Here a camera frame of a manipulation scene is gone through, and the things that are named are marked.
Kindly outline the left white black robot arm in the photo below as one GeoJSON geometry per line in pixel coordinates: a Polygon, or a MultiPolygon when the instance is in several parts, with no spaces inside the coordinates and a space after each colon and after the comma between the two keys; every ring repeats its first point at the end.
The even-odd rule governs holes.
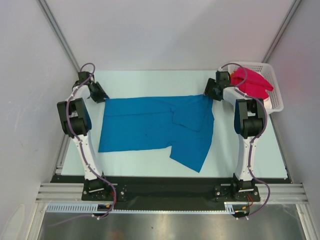
{"type": "Polygon", "coordinates": [[[93,73],[81,71],[72,87],[71,95],[57,103],[61,128],[65,135],[75,144],[84,168],[84,179],[90,185],[103,182],[103,171],[97,163],[91,139],[92,121],[86,107],[86,100],[92,99],[96,104],[104,103],[109,96],[93,73]]]}

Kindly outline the blue t shirt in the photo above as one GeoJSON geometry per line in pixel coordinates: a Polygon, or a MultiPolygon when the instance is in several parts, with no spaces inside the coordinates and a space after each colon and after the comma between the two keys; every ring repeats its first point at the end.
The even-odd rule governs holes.
{"type": "Polygon", "coordinates": [[[100,153],[170,147],[170,158],[200,172],[214,133],[213,100],[205,95],[105,101],[100,153]]]}

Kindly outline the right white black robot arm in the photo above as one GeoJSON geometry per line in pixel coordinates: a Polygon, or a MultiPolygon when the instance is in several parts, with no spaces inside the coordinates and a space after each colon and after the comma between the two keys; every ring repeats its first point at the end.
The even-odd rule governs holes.
{"type": "Polygon", "coordinates": [[[263,100],[249,96],[231,85],[228,71],[218,70],[215,79],[209,78],[204,95],[216,101],[230,103],[234,109],[233,126],[239,138],[239,152],[231,196],[242,201],[254,185],[254,156],[257,143],[267,127],[267,111],[263,100]]]}

